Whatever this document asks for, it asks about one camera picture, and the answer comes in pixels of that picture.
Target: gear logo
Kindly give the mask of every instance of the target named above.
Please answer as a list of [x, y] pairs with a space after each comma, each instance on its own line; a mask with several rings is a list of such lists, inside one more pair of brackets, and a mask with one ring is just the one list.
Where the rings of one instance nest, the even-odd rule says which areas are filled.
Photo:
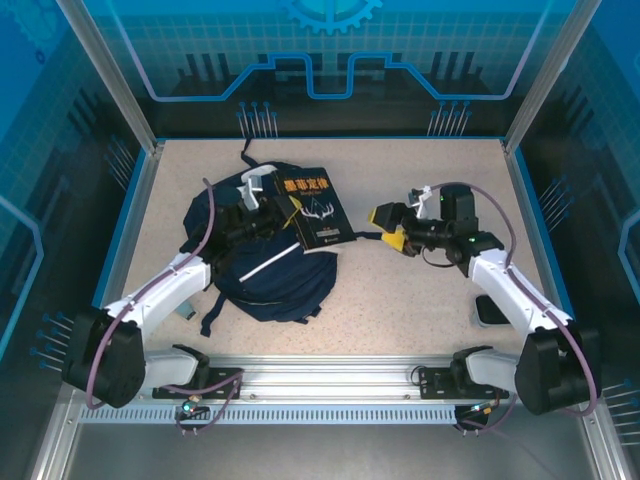
[[0, 12], [10, 14], [38, 49], [53, 40], [58, 30], [56, 9], [54, 0], [0, 0]]
[[360, 21], [371, 19], [372, 10], [381, 7], [382, 0], [280, 0], [280, 4], [301, 28], [332, 35], [336, 30], [347, 33], [349, 27], [360, 28]]

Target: blue edge trim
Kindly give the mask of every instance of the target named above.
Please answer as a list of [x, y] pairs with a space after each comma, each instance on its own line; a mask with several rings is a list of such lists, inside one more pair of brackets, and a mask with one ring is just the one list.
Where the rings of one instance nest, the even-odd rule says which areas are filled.
[[[397, 138], [397, 139], [408, 139], [408, 138], [429, 138], [429, 137], [424, 137], [424, 136], [411, 136], [411, 137], [397, 137], [397, 136], [393, 136], [393, 137], [335, 137], [335, 138]], [[476, 138], [476, 139], [487, 139], [487, 138], [491, 138], [491, 139], [502, 139], [503, 137], [453, 137], [457, 140], [463, 140], [463, 139], [470, 139], [470, 138]], [[438, 137], [436, 139], [446, 139], [446, 137]], [[159, 139], [159, 141], [164, 141], [164, 140], [168, 140], [166, 138], [161, 138]], [[213, 139], [206, 139], [206, 138], [200, 138], [200, 139], [194, 139], [194, 140], [213, 140]], [[133, 176], [131, 178], [131, 182], [129, 184], [129, 189], [127, 191], [127, 195], [124, 199], [124, 204], [122, 205], [122, 210], [120, 211], [120, 216], [118, 217], [118, 223], [116, 224], [116, 229], [113, 233], [113, 237], [111, 239], [111, 245], [109, 246], [109, 251], [107, 252], [107, 258], [105, 260], [104, 263], [104, 267], [102, 269], [102, 273], [100, 275], [100, 280], [98, 281], [98, 286], [96, 288], [96, 292], [95, 295], [93, 297], [93, 302], [92, 305], [96, 308], [100, 308], [101, 306], [101, 302], [104, 296], [104, 290], [106, 288], [107, 285], [107, 280], [109, 278], [109, 275], [111, 273], [111, 269], [113, 267], [113, 262], [115, 260], [115, 255], [116, 252], [118, 251], [118, 247], [120, 246], [120, 240], [122, 237], [122, 232], [124, 230], [124, 225], [125, 222], [127, 220], [127, 217], [129, 215], [129, 210], [131, 208], [131, 202], [133, 200], [133, 194], [135, 193], [135, 190], [137, 188], [138, 185], [138, 181], [140, 179], [140, 173], [142, 171], [142, 166], [144, 164], [144, 158], [145, 158], [145, 152], [141, 151], [140, 155], [138, 156], [138, 161], [136, 162], [136, 168], [133, 172]], [[531, 208], [533, 210], [533, 215], [534, 215], [534, 219], [536, 222], [536, 225], [538, 227], [538, 230], [540, 232], [540, 237], [542, 239], [542, 246], [544, 248], [545, 254], [547, 255], [547, 259], [549, 261], [549, 266], [551, 267], [551, 275], [553, 276], [553, 281], [555, 283], [557, 292], [558, 292], [558, 297], [560, 299], [561, 302], [561, 307], [562, 309], [567, 312], [569, 315], [571, 315], [572, 318], [575, 318], [574, 313], [573, 313], [573, 308], [571, 306], [571, 302], [569, 301], [569, 294], [567, 292], [567, 288], [566, 285], [564, 283], [564, 279], [562, 278], [562, 274], [560, 273], [560, 266], [558, 264], [558, 259], [556, 257], [555, 251], [553, 250], [553, 246], [551, 244], [551, 237], [549, 236], [549, 232], [547, 230], [547, 227], [544, 223], [544, 218], [542, 216], [542, 211], [540, 209], [540, 204], [538, 203], [538, 199], [536, 197], [536, 193], [535, 190], [533, 188], [533, 182], [531, 181], [531, 176], [529, 175], [529, 170], [527, 169], [525, 160], [524, 160], [524, 156], [522, 155], [522, 152], [520, 150], [520, 148], [518, 147], [518, 149], [515, 152], [515, 158], [516, 158], [516, 162], [517, 162], [517, 166], [520, 169], [521, 175], [522, 175], [522, 179], [524, 182], [524, 186], [525, 186], [525, 190], [527, 193], [527, 198], [531, 204]]]
[[91, 306], [95, 308], [100, 308], [102, 306], [104, 292], [107, 288], [109, 276], [111, 275], [113, 262], [116, 259], [116, 253], [118, 252], [118, 248], [120, 247], [122, 233], [124, 232], [124, 225], [125, 223], [127, 223], [127, 218], [129, 217], [131, 203], [133, 202], [133, 195], [135, 194], [136, 188], [138, 187], [138, 182], [140, 181], [140, 174], [142, 173], [142, 167], [144, 166], [146, 155], [147, 154], [144, 149], [140, 149], [138, 159], [136, 160], [136, 166], [133, 169], [131, 181], [129, 182], [129, 187], [127, 188], [127, 194], [124, 197], [124, 202], [122, 204], [122, 208], [120, 209], [118, 222], [116, 223], [116, 228], [113, 232], [113, 236], [111, 237], [111, 244], [109, 245], [109, 250], [107, 251], [107, 258], [105, 258], [102, 272], [100, 273], [100, 279], [98, 280], [98, 285], [96, 286], [96, 291], [93, 294], [93, 300], [91, 301]]

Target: metal post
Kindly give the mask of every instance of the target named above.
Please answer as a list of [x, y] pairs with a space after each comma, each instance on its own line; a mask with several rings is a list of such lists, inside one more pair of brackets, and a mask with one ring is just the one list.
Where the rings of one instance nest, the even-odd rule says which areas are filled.
[[589, 25], [593, 14], [598, 9], [600, 2], [601, 0], [577, 1], [576, 6], [558, 34], [553, 47], [551, 47], [547, 59], [542, 68], [540, 68], [538, 76], [533, 81], [533, 85], [522, 102], [511, 127], [509, 127], [509, 131], [505, 136], [507, 153], [514, 152], [520, 145], [569, 56], [573, 53], [580, 37], [582, 37]]
[[156, 137], [91, 14], [80, 0], [56, 0], [91, 63], [145, 151], [153, 154]]

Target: book cover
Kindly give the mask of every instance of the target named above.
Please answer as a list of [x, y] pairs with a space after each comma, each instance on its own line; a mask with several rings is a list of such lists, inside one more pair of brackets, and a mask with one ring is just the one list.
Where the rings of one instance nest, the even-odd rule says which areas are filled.
[[278, 192], [302, 204], [293, 225], [305, 253], [335, 251], [336, 245], [356, 239], [324, 168], [277, 170], [273, 175]]

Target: black book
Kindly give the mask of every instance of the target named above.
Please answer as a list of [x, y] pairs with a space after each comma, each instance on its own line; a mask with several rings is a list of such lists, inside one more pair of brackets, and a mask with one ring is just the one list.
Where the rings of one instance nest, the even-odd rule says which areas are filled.
[[324, 168], [276, 170], [273, 177], [278, 193], [302, 205], [292, 223], [305, 253], [335, 251], [337, 245], [356, 239]]

